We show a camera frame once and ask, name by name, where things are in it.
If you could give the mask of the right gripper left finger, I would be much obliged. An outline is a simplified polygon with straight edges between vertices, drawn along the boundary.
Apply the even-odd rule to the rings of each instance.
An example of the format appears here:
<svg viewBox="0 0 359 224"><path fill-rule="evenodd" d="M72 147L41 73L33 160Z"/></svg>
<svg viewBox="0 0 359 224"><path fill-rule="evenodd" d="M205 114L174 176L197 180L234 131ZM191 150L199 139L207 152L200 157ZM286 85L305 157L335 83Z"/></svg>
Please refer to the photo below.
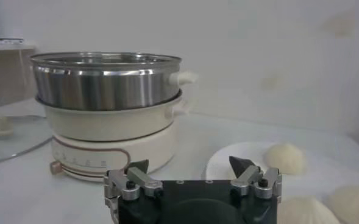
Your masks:
<svg viewBox="0 0 359 224"><path fill-rule="evenodd" d="M151 178L146 171L149 160L130 163L123 170L108 170L104 176L104 198L135 201L144 196L160 198L163 195L163 182Z"/></svg>

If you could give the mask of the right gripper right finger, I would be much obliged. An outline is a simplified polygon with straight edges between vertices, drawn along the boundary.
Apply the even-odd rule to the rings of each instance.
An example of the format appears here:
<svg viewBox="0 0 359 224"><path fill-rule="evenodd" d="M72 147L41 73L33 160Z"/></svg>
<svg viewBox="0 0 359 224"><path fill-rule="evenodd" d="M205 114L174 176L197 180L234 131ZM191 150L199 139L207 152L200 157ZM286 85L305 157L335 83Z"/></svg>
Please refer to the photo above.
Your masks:
<svg viewBox="0 0 359 224"><path fill-rule="evenodd" d="M236 156L229 156L229 163L236 176L230 185L241 197L247 196L252 189L259 199L275 197L278 203L282 201L282 174L278 168L264 172L253 161Z"/></svg>

